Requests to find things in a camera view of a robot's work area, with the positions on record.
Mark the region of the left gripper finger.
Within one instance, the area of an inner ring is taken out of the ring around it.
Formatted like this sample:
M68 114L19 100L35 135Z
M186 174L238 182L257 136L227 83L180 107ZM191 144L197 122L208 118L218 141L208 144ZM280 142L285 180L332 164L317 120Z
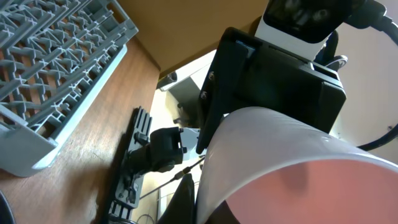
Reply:
M186 174L157 224L192 224L194 213L195 184L192 175Z

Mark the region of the pink plastic cup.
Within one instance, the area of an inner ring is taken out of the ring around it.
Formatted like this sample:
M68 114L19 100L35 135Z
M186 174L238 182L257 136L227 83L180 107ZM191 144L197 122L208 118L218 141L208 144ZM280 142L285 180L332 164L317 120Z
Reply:
M397 165L270 109L229 114L208 146L197 223L396 223Z

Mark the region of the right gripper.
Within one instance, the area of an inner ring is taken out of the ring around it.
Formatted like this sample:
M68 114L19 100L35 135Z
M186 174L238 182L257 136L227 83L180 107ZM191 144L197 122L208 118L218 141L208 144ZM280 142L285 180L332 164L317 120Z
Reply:
M241 108L268 108L329 133L345 101L336 71L229 27L198 96L197 152L223 115Z

